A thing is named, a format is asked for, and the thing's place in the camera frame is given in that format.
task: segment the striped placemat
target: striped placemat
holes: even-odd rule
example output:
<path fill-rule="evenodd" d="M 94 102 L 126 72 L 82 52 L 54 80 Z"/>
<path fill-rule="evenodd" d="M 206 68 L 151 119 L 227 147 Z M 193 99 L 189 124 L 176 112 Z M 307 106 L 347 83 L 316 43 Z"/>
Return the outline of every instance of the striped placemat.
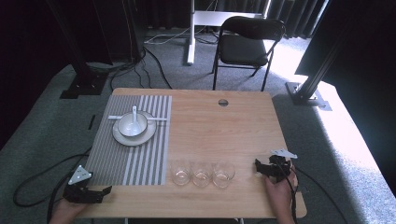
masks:
<path fill-rule="evenodd" d="M 131 112 L 133 105 L 154 117 L 167 118 L 167 121 L 157 122 L 155 134 L 145 144 L 127 147 L 114 139 L 115 120 L 108 116 Z M 172 96 L 168 95 L 111 95 L 85 166 L 93 172 L 90 185 L 163 185 L 171 105 Z"/>

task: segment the clear glass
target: clear glass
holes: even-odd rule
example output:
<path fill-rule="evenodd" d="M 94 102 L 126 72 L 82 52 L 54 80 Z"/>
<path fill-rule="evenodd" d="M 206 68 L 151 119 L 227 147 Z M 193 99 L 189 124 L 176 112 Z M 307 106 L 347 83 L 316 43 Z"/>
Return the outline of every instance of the clear glass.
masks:
<path fill-rule="evenodd" d="M 192 182 L 198 187 L 206 187 L 212 178 L 212 165 L 206 161 L 195 161 L 191 168 Z"/>
<path fill-rule="evenodd" d="M 186 185 L 190 181 L 191 168 L 186 160 L 171 161 L 172 180 L 177 185 Z"/>
<path fill-rule="evenodd" d="M 213 183 L 221 189 L 227 188 L 234 176 L 235 169 L 227 161 L 219 161 L 213 168 Z"/>

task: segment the white plate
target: white plate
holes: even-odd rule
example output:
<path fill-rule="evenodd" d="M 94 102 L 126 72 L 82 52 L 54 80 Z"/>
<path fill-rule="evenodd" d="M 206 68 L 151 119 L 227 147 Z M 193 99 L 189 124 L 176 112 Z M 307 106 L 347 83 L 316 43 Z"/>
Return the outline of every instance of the white plate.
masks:
<path fill-rule="evenodd" d="M 145 111 L 138 111 L 139 114 L 146 116 L 146 118 L 153 118 L 148 112 Z M 157 121 L 156 120 L 148 120 L 148 127 L 146 132 L 142 135 L 127 137 L 120 133 L 119 131 L 119 122 L 120 120 L 117 119 L 113 125 L 113 136 L 117 142 L 127 146 L 127 147 L 137 147 L 144 143 L 146 143 L 157 130 Z"/>

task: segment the person's arm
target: person's arm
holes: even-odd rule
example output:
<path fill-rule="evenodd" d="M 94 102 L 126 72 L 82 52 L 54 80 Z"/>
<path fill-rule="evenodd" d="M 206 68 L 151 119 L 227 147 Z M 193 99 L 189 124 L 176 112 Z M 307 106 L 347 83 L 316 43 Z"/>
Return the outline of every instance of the person's arm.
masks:
<path fill-rule="evenodd" d="M 70 203 L 66 199 L 61 199 L 49 224 L 70 224 L 85 207 L 87 207 L 85 203 Z"/>
<path fill-rule="evenodd" d="M 295 173 L 288 176 L 290 183 L 293 183 Z M 271 207 L 276 215 L 279 224 L 294 224 L 291 215 L 291 189 L 287 179 L 279 183 L 273 183 L 268 176 L 264 175 L 265 189 L 270 200 Z"/>

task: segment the chair backrest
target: chair backrest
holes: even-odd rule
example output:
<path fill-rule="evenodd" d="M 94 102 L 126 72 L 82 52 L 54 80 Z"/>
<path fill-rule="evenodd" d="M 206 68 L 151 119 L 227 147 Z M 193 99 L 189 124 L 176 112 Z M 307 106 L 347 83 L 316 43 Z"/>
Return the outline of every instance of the chair backrest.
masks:
<path fill-rule="evenodd" d="M 249 39 L 269 39 L 278 42 L 286 32 L 283 21 L 235 16 L 227 19 L 220 29 L 231 31 Z"/>

